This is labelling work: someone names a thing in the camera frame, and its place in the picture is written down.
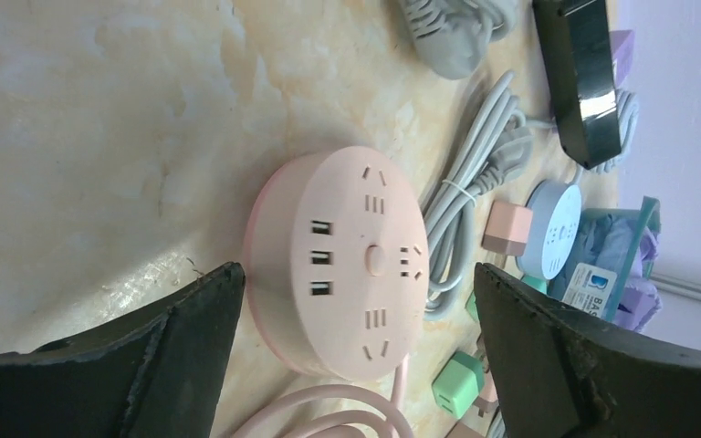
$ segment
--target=green power adapter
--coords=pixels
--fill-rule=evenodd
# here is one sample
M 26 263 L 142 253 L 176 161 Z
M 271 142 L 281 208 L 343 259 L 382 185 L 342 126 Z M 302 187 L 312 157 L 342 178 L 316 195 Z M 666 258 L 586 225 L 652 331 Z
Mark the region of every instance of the green power adapter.
M 482 362 L 457 351 L 431 384 L 436 404 L 460 419 L 485 386 Z
M 475 322 L 479 322 L 479 314 L 476 311 L 476 295 L 474 294 L 474 291 L 472 291 L 471 295 L 469 295 L 469 300 L 466 301 L 466 311 L 469 312 L 469 316 L 472 317 Z

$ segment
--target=gray cable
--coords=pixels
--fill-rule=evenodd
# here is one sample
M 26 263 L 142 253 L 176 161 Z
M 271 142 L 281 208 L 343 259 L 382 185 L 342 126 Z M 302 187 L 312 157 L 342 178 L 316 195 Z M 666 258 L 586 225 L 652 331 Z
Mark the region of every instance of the gray cable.
M 508 89 L 513 76 L 508 71 L 490 90 L 425 211 L 430 269 L 426 320 L 435 321 L 447 314 L 473 261 L 476 198 L 517 178 L 530 158 L 533 137 L 525 114 L 518 108 L 518 98 Z

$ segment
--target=pink power cord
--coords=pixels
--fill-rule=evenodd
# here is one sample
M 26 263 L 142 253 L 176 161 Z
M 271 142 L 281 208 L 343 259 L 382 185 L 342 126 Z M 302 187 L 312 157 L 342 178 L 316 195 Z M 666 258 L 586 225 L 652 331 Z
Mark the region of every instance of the pink power cord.
M 299 426 L 294 431 L 288 433 L 285 438 L 309 438 L 318 436 L 319 433 L 327 431 L 333 427 L 345 424 L 363 424 L 373 429 L 381 438 L 414 438 L 413 429 L 402 414 L 404 403 L 404 393 L 406 390 L 407 371 L 409 366 L 409 355 L 404 356 L 402 363 L 396 367 L 393 374 L 393 388 L 391 400 L 385 400 L 380 394 L 352 385 L 324 385 L 306 388 L 304 390 L 292 392 L 289 395 L 273 401 L 265 409 L 254 414 L 253 417 L 241 426 L 232 435 L 232 438 L 254 437 L 254 430 L 262 425 L 269 417 L 302 403 L 313 402 L 321 399 L 349 399 L 365 403 L 380 411 L 385 416 L 385 421 L 372 412 L 367 411 L 343 411 L 334 412 L 323 417 L 319 417 L 307 424 Z

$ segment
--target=usb port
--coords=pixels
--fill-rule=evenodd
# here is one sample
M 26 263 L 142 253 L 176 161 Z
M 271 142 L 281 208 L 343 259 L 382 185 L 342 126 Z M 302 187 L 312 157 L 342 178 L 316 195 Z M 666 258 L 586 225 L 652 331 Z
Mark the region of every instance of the usb port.
M 311 281 L 310 282 L 310 294 L 311 295 L 331 295 L 331 282 L 330 281 Z
M 310 262 L 313 265 L 331 265 L 331 253 L 329 251 L 310 251 Z
M 331 222 L 310 221 L 314 235 L 331 235 Z

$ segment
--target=coiled white cable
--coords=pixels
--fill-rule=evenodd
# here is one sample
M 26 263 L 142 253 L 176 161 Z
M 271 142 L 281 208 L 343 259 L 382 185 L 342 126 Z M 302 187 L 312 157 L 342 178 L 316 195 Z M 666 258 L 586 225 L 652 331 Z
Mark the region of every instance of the coiled white cable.
M 413 429 L 402 414 L 408 364 L 409 356 L 405 356 L 393 374 L 393 389 L 390 401 L 385 400 L 380 394 L 352 385 L 335 384 L 306 388 L 281 397 L 265 409 L 254 414 L 232 435 L 232 438 L 258 438 L 262 435 L 256 434 L 256 429 L 271 416 L 285 409 L 321 399 L 348 399 L 362 402 L 380 411 L 385 416 L 385 420 L 367 411 L 334 412 L 299 426 L 286 434 L 284 438 L 309 438 L 334 428 L 341 430 L 348 424 L 369 426 L 381 438 L 393 438 L 395 436 L 399 436 L 399 438 L 414 438 Z
M 528 163 L 533 138 L 518 98 L 508 89 L 513 76 L 508 71 L 490 90 L 425 211 L 431 272 L 426 320 L 443 318 L 457 299 L 475 250 L 475 199 L 517 178 Z
M 598 173 L 599 175 L 611 172 L 630 155 L 630 146 L 633 144 L 635 125 L 638 122 L 640 110 L 641 105 L 635 93 L 625 89 L 617 89 L 617 116 L 619 117 L 619 139 L 622 151 L 607 162 L 593 167 L 590 169 L 590 172 Z M 573 183 L 579 183 L 583 174 L 584 168 L 577 165 Z

